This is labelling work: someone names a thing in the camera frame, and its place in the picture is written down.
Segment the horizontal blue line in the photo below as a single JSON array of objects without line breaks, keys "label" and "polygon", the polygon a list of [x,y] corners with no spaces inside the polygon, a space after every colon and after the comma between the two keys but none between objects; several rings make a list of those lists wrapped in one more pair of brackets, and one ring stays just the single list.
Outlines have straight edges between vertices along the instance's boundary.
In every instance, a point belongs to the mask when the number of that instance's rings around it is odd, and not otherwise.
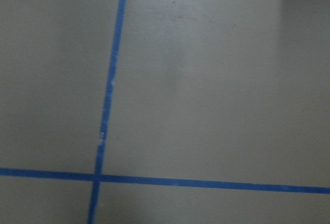
[{"label": "horizontal blue line", "polygon": [[221,182],[221,181],[147,178],[147,177],[131,177],[131,176],[115,176],[115,175],[96,176],[94,174],[63,173],[56,171],[24,170],[24,169],[10,169],[10,168],[0,168],[0,175],[28,177],[28,178],[99,181],[99,182],[110,182],[110,183],[167,185],[167,186],[185,186],[185,187],[218,188],[218,189],[242,189],[247,191],[330,194],[330,187],[250,184],[250,183],[235,183],[235,182]]}]

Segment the blue line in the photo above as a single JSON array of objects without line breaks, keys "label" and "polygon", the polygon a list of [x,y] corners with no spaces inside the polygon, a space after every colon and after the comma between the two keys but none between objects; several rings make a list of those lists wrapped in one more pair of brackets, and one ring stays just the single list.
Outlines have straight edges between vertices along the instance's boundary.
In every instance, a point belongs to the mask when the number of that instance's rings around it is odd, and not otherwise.
[{"label": "blue line", "polygon": [[55,171],[22,170],[22,169],[10,169],[10,168],[0,168],[0,175],[28,177],[28,178],[65,179],[65,180],[98,182],[98,184],[94,184],[93,187],[99,187],[100,182],[110,182],[110,183],[167,185],[167,186],[218,188],[218,189],[241,189],[246,191],[330,194],[330,187],[251,184],[251,183],[235,183],[235,182],[221,182],[221,181],[147,178],[147,177],[116,176],[116,175],[99,175],[97,176],[97,178],[95,178],[95,175],[93,174],[63,173],[63,172],[55,172]]},{"label": "blue line", "polygon": [[120,37],[123,27],[125,3],[126,0],[118,0],[117,17],[114,26],[114,34],[113,34],[111,56],[110,56],[110,66],[108,71],[107,86],[106,86],[104,105],[102,111],[102,121],[100,128],[100,138],[102,139],[102,141],[97,147],[93,188],[91,193],[91,200],[90,200],[90,207],[88,214],[88,224],[94,223],[98,194],[100,191],[100,175],[102,173],[105,144],[108,133],[108,123],[110,118],[111,99],[112,99],[111,97],[113,92],[114,77],[116,75],[116,64],[117,64],[118,52],[120,48]]}]

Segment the gray surface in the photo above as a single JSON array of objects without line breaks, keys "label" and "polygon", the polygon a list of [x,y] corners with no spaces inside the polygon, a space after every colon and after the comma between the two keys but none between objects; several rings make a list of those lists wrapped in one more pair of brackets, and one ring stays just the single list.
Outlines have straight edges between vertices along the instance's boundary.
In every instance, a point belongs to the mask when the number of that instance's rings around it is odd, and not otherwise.
[{"label": "gray surface", "polygon": [[0,177],[0,223],[86,223],[91,183]]},{"label": "gray surface", "polygon": [[330,196],[102,184],[95,224],[328,224]]},{"label": "gray surface", "polygon": [[117,0],[0,0],[0,167],[93,172]]},{"label": "gray surface", "polygon": [[329,3],[127,0],[104,172],[329,186]]}]

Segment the painted line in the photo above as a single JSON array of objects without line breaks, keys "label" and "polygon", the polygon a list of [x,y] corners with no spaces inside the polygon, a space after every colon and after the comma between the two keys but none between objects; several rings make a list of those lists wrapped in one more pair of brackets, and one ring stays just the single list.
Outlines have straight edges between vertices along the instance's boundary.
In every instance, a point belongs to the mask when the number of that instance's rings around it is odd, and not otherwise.
[{"label": "painted line", "polygon": [[123,20],[124,20],[125,3],[126,0],[118,0],[117,17],[114,26],[111,56],[110,56],[110,66],[108,71],[108,78],[107,78],[107,85],[106,85],[101,127],[100,127],[100,138],[102,141],[97,147],[95,171],[94,171],[95,177],[93,180],[93,188],[92,188],[91,199],[89,204],[88,224],[94,223],[98,195],[100,191],[99,176],[102,173],[102,167],[103,167],[105,144],[108,133],[108,123],[110,119],[113,84],[114,84],[114,77],[116,75],[116,64],[118,60],[120,37],[122,33]]},{"label": "painted line", "polygon": [[23,169],[11,169],[11,168],[0,168],[0,175],[28,177],[28,178],[79,180],[79,181],[95,180],[96,182],[105,182],[105,183],[165,185],[165,186],[217,188],[217,189],[240,189],[246,191],[266,191],[266,192],[330,194],[330,187],[251,184],[251,183],[235,183],[235,182],[222,182],[222,181],[148,178],[148,177],[131,177],[131,176],[116,176],[116,175],[99,175],[97,176],[97,178],[95,178],[95,175],[93,174],[63,173],[63,172],[55,172],[55,171],[23,170]]}]

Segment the concrete floor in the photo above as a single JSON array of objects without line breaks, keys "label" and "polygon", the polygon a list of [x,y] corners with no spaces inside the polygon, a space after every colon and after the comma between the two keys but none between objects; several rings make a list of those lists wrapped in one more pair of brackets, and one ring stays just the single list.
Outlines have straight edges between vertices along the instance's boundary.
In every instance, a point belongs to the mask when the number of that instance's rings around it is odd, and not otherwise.
[{"label": "concrete floor", "polygon": [[[0,0],[0,167],[93,173],[118,0]],[[127,0],[105,174],[330,187],[330,0]],[[1,223],[89,182],[0,177]],[[96,222],[329,223],[330,196],[102,183]]]}]

